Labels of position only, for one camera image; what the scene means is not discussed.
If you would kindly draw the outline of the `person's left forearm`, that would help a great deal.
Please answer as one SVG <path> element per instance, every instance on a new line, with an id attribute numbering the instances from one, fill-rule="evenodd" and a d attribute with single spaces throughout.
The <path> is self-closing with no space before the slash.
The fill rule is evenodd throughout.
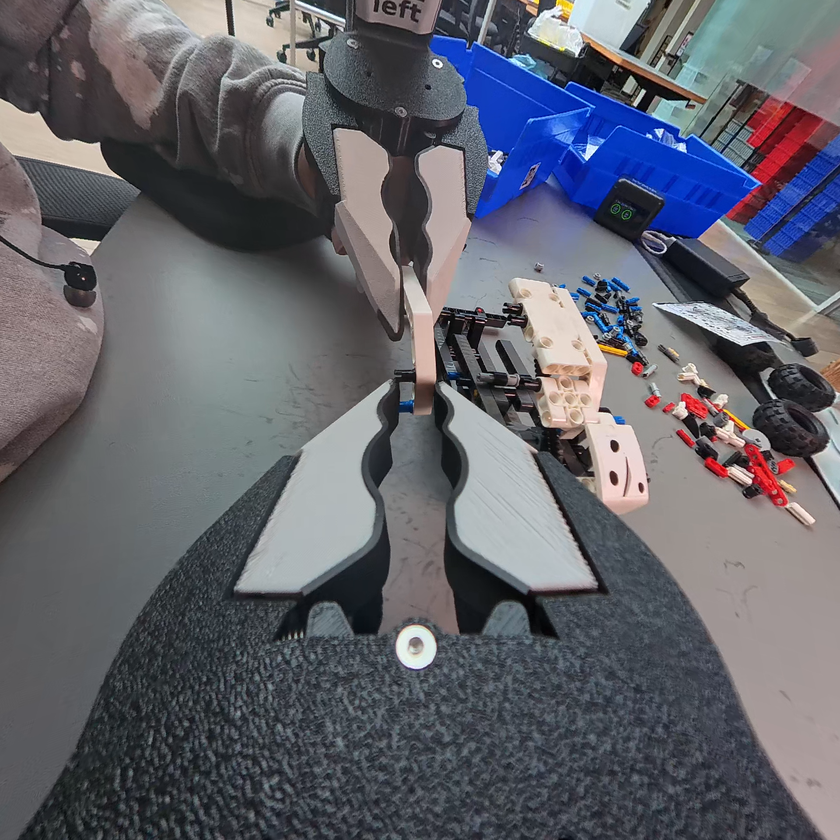
<path id="1" fill-rule="evenodd" d="M 163 2 L 2 2 L 2 100 L 60 140 L 151 149 L 176 169 L 279 202 L 324 236 L 302 163 L 303 73 Z"/>

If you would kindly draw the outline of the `clear plastic bag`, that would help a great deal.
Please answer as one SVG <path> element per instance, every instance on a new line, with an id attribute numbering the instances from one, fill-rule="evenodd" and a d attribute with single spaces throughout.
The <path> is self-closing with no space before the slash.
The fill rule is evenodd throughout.
<path id="1" fill-rule="evenodd" d="M 571 24 L 572 3 L 561 2 L 542 11 L 529 25 L 527 36 L 564 56 L 578 57 L 585 42 L 581 31 Z"/>

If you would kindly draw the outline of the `black office chair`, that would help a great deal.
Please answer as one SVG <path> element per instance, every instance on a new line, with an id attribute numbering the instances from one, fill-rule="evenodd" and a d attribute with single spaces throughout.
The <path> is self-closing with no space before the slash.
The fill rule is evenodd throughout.
<path id="1" fill-rule="evenodd" d="M 344 1 L 277 1 L 269 7 L 266 24 L 288 25 L 286 42 L 276 52 L 281 64 L 320 70 L 329 42 L 344 30 Z"/>

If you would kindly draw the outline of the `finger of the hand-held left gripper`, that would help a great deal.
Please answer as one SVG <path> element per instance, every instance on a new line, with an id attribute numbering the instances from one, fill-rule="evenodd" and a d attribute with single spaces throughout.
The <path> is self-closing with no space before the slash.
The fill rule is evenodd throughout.
<path id="1" fill-rule="evenodd" d="M 334 224 L 376 317 L 398 341 L 404 330 L 403 272 L 392 252 L 395 227 L 382 199 L 389 154 L 358 129 L 336 128 L 332 142 L 339 177 Z"/>
<path id="2" fill-rule="evenodd" d="M 431 308 L 446 304 L 471 226 L 466 211 L 465 155 L 439 145 L 415 159 L 425 198 L 416 238 L 414 269 Z"/>

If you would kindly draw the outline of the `white angled brick beam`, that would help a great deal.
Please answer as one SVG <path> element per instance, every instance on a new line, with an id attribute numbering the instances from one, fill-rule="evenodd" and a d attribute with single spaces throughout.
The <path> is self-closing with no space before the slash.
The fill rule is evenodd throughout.
<path id="1" fill-rule="evenodd" d="M 409 332 L 415 379 L 413 414 L 430 415 L 437 383 L 434 327 L 436 318 L 415 272 L 413 262 L 402 266 L 402 319 Z"/>

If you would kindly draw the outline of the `pile of red white brick parts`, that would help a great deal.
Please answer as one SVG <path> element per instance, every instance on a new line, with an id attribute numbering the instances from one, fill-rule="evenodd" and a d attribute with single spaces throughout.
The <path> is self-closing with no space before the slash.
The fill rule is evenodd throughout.
<path id="1" fill-rule="evenodd" d="M 698 457 L 705 470 L 734 483 L 747 500 L 764 498 L 801 525 L 816 525 L 813 515 L 795 499 L 796 489 L 784 479 L 795 461 L 777 457 L 765 433 L 732 413 L 727 394 L 708 388 L 697 368 L 688 364 L 677 374 L 682 391 L 668 399 L 655 382 L 656 370 L 654 364 L 633 363 L 633 374 L 647 385 L 644 404 L 672 418 L 674 435 Z"/>

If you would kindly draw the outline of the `black power adapter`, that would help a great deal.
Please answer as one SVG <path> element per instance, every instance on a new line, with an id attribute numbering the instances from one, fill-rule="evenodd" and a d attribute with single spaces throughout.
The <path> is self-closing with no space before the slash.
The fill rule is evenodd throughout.
<path id="1" fill-rule="evenodd" d="M 750 276 L 698 238 L 675 238 L 663 254 L 665 262 L 715 298 L 740 290 Z"/>

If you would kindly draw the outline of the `blue bin with tag sticker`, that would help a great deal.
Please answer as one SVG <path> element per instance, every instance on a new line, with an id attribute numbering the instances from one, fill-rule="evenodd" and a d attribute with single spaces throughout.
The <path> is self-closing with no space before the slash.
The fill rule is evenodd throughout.
<path id="1" fill-rule="evenodd" d="M 486 174 L 476 208 L 482 218 L 549 178 L 593 106 L 484 46 L 470 52 L 467 102 L 478 109 L 488 155 L 504 158 Z"/>

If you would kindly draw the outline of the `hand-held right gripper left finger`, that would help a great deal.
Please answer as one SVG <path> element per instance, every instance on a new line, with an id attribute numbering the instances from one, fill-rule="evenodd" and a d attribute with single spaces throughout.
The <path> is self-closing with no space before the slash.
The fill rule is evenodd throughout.
<path id="1" fill-rule="evenodd" d="M 234 584 L 238 598 L 296 603 L 298 622 L 335 602 L 357 634 L 376 634 L 390 570 L 380 492 L 399 419 L 393 379 L 286 458 L 290 474 Z"/>

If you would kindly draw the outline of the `printed sticker sheet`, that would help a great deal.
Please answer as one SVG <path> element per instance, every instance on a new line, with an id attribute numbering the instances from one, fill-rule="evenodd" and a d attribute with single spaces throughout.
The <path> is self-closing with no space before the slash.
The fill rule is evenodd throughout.
<path id="1" fill-rule="evenodd" d="M 678 319 L 695 324 L 697 327 L 724 339 L 739 347 L 747 347 L 757 343 L 782 343 L 766 330 L 752 325 L 736 314 L 707 302 L 655 302 L 654 308 Z"/>

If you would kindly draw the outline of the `brick-built truck chassis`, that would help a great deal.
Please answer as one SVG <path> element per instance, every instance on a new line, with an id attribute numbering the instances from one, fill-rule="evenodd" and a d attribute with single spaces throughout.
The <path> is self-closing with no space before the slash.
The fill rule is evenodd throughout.
<path id="1" fill-rule="evenodd" d="M 434 327 L 438 379 L 567 468 L 615 514 L 648 504 L 634 430 L 601 405 L 602 346 L 566 289 L 510 281 L 501 314 L 444 307 Z"/>

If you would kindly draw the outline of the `stack of red blue bins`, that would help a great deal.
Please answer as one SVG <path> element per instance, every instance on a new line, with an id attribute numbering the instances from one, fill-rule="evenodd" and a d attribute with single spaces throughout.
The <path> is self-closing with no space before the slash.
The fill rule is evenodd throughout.
<path id="1" fill-rule="evenodd" d="M 703 138 L 757 181 L 726 221 L 766 256 L 803 264 L 838 243 L 839 129 L 744 86 Z"/>

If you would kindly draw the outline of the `black device green display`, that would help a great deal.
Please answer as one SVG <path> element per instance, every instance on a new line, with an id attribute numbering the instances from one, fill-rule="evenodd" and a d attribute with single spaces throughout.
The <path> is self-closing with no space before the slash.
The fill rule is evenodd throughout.
<path id="1" fill-rule="evenodd" d="M 651 228 L 664 206 L 663 194 L 623 176 L 615 181 L 596 208 L 593 222 L 629 242 L 635 242 Z"/>

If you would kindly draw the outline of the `white storage container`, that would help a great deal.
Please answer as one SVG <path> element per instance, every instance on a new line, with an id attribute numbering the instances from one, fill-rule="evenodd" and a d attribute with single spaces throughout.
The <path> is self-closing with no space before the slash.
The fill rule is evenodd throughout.
<path id="1" fill-rule="evenodd" d="M 574 1 L 569 24 L 582 35 L 611 48 L 620 48 L 650 1 Z"/>

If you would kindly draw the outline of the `black toy tyre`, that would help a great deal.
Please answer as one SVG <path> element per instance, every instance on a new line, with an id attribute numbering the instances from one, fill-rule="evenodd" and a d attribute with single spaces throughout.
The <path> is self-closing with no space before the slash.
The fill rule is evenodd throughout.
<path id="1" fill-rule="evenodd" d="M 809 366 L 788 363 L 772 370 L 767 387 L 776 398 L 799 404 L 811 413 L 832 407 L 837 393 L 832 384 Z"/>
<path id="2" fill-rule="evenodd" d="M 818 455 L 830 442 L 821 420 L 798 403 L 780 398 L 754 410 L 752 427 L 769 439 L 772 450 L 790 457 Z"/>
<path id="3" fill-rule="evenodd" d="M 719 338 L 715 351 L 718 357 L 734 371 L 744 375 L 758 375 L 782 364 L 770 343 L 755 342 L 744 345 Z"/>

